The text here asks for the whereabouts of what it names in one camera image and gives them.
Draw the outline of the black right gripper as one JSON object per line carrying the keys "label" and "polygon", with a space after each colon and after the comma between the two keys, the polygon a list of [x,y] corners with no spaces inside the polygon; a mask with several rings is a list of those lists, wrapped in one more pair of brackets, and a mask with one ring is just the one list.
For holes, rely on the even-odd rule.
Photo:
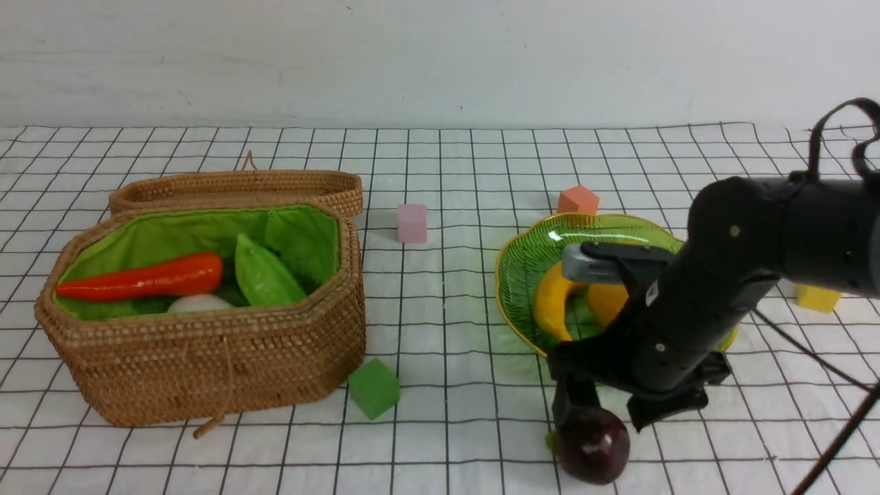
{"label": "black right gripper", "polygon": [[579,244],[588,256],[616,262],[628,301],[600,335],[560,342],[548,354],[554,427],[600,407],[596,382],[633,394],[626,408],[636,432],[706,408],[703,388],[684,389],[703,384],[697,367],[776,284],[778,248],[750,241],[688,241],[676,252]]}

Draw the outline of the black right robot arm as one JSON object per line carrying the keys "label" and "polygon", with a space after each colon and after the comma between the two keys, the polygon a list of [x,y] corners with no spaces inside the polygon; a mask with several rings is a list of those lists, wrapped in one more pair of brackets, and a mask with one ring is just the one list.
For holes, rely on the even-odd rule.
{"label": "black right robot arm", "polygon": [[597,336],[548,353],[554,425],[600,407],[596,385],[627,392],[636,430],[707,406],[706,385],[730,374],[716,346],[780,279],[878,297],[876,181],[717,181],[697,195],[678,252],[587,239],[562,272],[622,283],[620,314]]}

